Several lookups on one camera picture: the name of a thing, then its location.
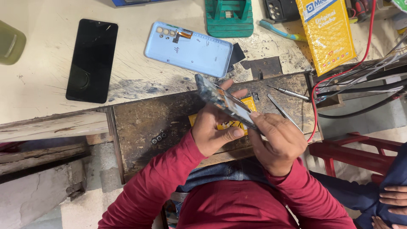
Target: precision screwdriver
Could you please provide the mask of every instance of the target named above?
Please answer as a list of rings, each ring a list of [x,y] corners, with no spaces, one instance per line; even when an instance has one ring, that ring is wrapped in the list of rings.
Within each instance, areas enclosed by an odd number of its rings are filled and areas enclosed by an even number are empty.
[[[273,87],[273,86],[270,86],[270,85],[268,85],[268,86],[271,87],[271,88],[274,88],[274,89],[276,89],[277,91],[279,91],[279,92],[281,92],[281,93],[284,93],[284,94],[286,94],[286,95],[294,96],[294,97],[303,99],[303,100],[305,100],[305,101],[309,101],[309,97],[307,97],[307,96],[298,94],[298,93],[296,93],[296,92],[293,92],[293,91],[290,91],[290,90],[287,90],[287,89],[284,89],[284,88],[276,88],[276,87]]]

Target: sleeve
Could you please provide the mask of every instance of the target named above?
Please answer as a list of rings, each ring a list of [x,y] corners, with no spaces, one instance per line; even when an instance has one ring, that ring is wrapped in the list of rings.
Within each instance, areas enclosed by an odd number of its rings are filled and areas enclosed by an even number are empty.
[[[267,171],[265,174],[297,216],[300,228],[356,228],[344,207],[308,173],[301,158],[294,161],[291,172],[284,177],[272,176]]]
[[[102,215],[99,228],[151,228],[164,202],[205,158],[189,131],[180,143],[152,158],[131,178]]]

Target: black cable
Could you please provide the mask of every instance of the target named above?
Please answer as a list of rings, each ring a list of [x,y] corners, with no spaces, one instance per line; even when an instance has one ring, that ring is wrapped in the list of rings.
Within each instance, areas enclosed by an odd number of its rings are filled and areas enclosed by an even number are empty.
[[[380,61],[382,61],[382,59],[378,60],[376,63],[373,63],[373,64],[371,64],[371,65],[369,65],[369,66],[367,66],[367,67],[365,67],[365,68],[356,69],[355,72],[353,72],[353,73],[347,75],[347,76],[344,77],[343,79],[340,79],[337,83],[330,84],[330,85],[326,85],[326,86],[320,86],[320,87],[317,87],[317,88],[326,88],[326,87],[331,87],[331,86],[335,86],[335,85],[340,85],[340,83],[344,82],[347,78],[353,76],[354,74],[357,74],[357,73],[359,73],[359,72],[361,72],[361,71],[364,71],[364,70],[366,70],[366,69],[369,69],[369,68],[375,66],[375,65],[378,64]]]
[[[405,86],[405,85],[407,85],[407,79],[403,79],[403,80],[400,80],[400,81],[397,81],[397,82],[394,82],[391,84],[385,84],[385,85],[379,85],[379,86],[373,86],[373,87],[367,87],[367,88],[350,88],[350,89],[346,89],[344,91],[339,92],[339,94],[366,92],[366,91],[371,91],[371,90],[390,90],[390,89],[397,88],[400,86]],[[338,92],[338,91],[333,90],[333,91],[320,93],[320,94],[318,94],[318,98],[323,97],[323,96],[332,95],[332,94],[335,94],[336,92]]]
[[[325,114],[320,114],[318,113],[318,116],[321,118],[326,118],[326,119],[344,119],[344,118],[349,118],[349,117],[353,117],[353,116],[357,116],[357,115],[361,115],[363,113],[366,113],[368,111],[374,110],[376,108],[379,108],[385,104],[388,104],[389,102],[396,100],[398,98],[400,98],[401,96],[407,94],[407,86],[404,86],[400,91],[396,92],[395,94],[393,94],[392,96],[374,104],[371,105],[368,108],[362,109],[360,111],[356,111],[350,114],[344,114],[344,115],[337,115],[337,116],[333,116],[333,115],[325,115]]]
[[[385,71],[381,71],[381,72],[377,72],[375,74],[372,74],[372,76],[369,77],[369,79],[367,79],[365,81],[362,81],[362,82],[359,82],[359,83],[356,83],[355,85],[366,83],[366,82],[369,82],[369,81],[372,81],[372,80],[375,80],[375,79],[380,79],[380,78],[383,78],[383,77],[387,77],[387,76],[390,76],[390,75],[406,73],[406,72],[407,72],[407,65],[401,65],[401,66],[398,66],[398,67],[395,67],[395,68],[391,68],[391,69],[388,69],[388,70],[385,70]],[[331,86],[334,86],[334,85],[338,86],[338,85],[348,85],[348,84],[350,84],[350,83],[339,84],[339,82],[337,82],[336,84],[321,86],[321,88],[331,87]]]

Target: scratched white table surface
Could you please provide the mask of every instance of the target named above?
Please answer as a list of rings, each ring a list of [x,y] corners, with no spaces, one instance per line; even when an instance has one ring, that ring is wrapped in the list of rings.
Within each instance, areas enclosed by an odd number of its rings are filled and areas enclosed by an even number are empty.
[[[151,97],[195,90],[194,72],[145,57],[152,24],[167,22],[206,33],[203,0],[173,0],[114,7],[111,0],[0,0],[0,20],[27,36],[20,60],[0,65],[0,124],[97,108]],[[263,0],[252,0],[255,23],[265,18]],[[69,101],[65,98],[79,20],[88,18],[119,25],[108,101],[105,104]],[[280,57],[284,74],[309,69],[308,45],[290,41],[254,25],[248,38],[238,42],[246,60]],[[388,52],[397,38],[391,20],[375,22],[368,59]],[[300,21],[277,24],[289,33],[302,33]],[[368,23],[351,25],[358,61],[364,55]],[[250,70],[239,64],[235,81],[252,80]]]

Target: wooden table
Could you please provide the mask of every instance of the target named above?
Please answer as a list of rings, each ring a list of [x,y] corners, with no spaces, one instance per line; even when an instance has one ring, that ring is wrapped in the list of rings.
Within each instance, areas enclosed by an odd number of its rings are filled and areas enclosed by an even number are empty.
[[[260,112],[279,114],[278,110],[267,97],[271,93],[275,100],[294,119],[309,138],[313,127],[314,117],[310,103],[301,99],[282,94],[270,87],[291,88],[303,95],[307,95],[306,76],[281,75],[271,76],[263,70],[266,79],[234,84],[231,91],[247,88],[249,93],[257,93],[258,100],[254,103]],[[180,141],[182,136],[191,128],[188,116],[198,113],[204,102],[195,92],[157,97],[146,101],[114,106],[118,141],[120,143],[119,165],[120,174],[128,181],[137,171],[143,168],[152,157],[165,152]],[[164,132],[168,137],[157,144],[152,144],[153,137]],[[313,138],[320,141],[319,132]],[[221,148],[217,154],[204,160],[199,167],[220,162],[237,160],[253,156],[253,151],[247,136],[230,142]]]
[[[0,125],[10,126],[8,123],[196,89],[194,72],[148,59],[144,49],[155,21],[206,33],[202,0],[174,0],[121,8],[114,7],[110,0],[0,0],[0,5],[0,19],[27,36],[21,59],[12,66],[0,65]],[[252,8],[255,23],[265,18],[263,0],[253,0]],[[78,23],[82,18],[119,25],[105,104],[65,98]],[[276,24],[275,27],[304,34],[300,21]],[[380,58],[394,46],[398,35],[392,28],[391,20],[375,22],[367,59]],[[351,30],[359,55],[351,62],[357,62],[365,52],[368,24],[352,24]],[[257,24],[251,37],[225,40],[238,42],[245,51],[246,60],[279,57],[283,74],[302,72],[312,66],[306,43],[276,36]],[[232,75],[237,82],[253,79],[251,71],[240,65],[228,76]],[[68,127],[65,133],[78,134],[75,128]],[[0,141],[7,139],[8,134],[0,132]]]

